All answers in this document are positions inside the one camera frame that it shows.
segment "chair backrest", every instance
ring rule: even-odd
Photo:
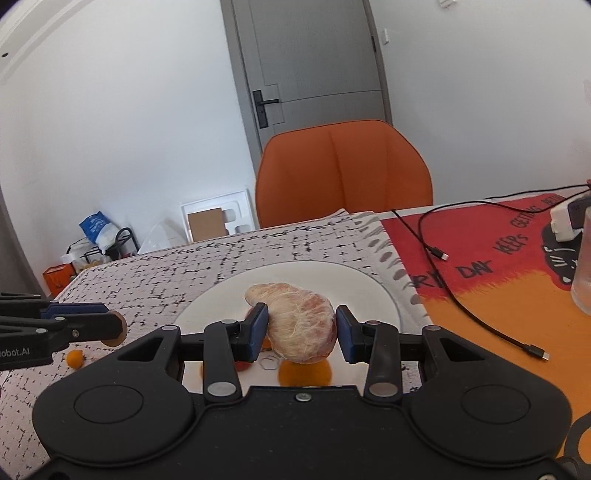
[[[433,204],[431,175],[413,146],[379,120],[274,136],[256,179],[261,227]]]

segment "plate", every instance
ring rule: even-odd
[[[253,285],[285,282],[315,291],[330,300],[333,308],[347,305],[360,321],[380,320],[400,329],[400,311],[386,289],[365,273],[345,265],[320,261],[294,261],[254,268],[219,283],[195,299],[177,318],[182,334],[200,333],[210,323],[242,320],[250,310],[244,293]],[[242,391],[251,385],[279,386],[282,360],[273,352],[261,352],[252,367],[240,372]],[[349,365],[335,345],[328,358],[330,385],[357,385],[363,389],[367,364]],[[202,393],[201,362],[186,362],[183,385]]]

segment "brown cardboard box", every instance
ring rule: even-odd
[[[189,228],[193,242],[226,236],[228,231],[224,224],[221,208],[189,214]]]

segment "clear plastic cup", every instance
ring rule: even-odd
[[[591,315],[591,208],[585,213],[583,241],[570,293],[577,306]]]

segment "door handle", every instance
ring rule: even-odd
[[[269,119],[267,118],[266,105],[272,105],[273,103],[280,103],[281,100],[275,98],[273,100],[263,100],[262,90],[255,90],[252,92],[252,98],[255,102],[256,117],[258,118],[259,128],[268,128]]]

